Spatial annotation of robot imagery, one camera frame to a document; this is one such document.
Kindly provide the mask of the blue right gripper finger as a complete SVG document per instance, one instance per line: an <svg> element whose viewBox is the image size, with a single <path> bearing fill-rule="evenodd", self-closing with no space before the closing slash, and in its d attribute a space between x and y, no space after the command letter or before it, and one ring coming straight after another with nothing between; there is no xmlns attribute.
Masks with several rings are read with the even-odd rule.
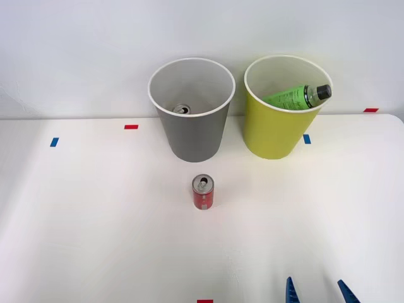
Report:
<svg viewBox="0 0 404 303"><path fill-rule="evenodd" d="M286 303L300 303L291 276L287 278L286 283Z"/></svg>
<svg viewBox="0 0 404 303"><path fill-rule="evenodd" d="M354 295L343 280L338 280L337 284L346 303L360 303L359 299Z"/></svg>

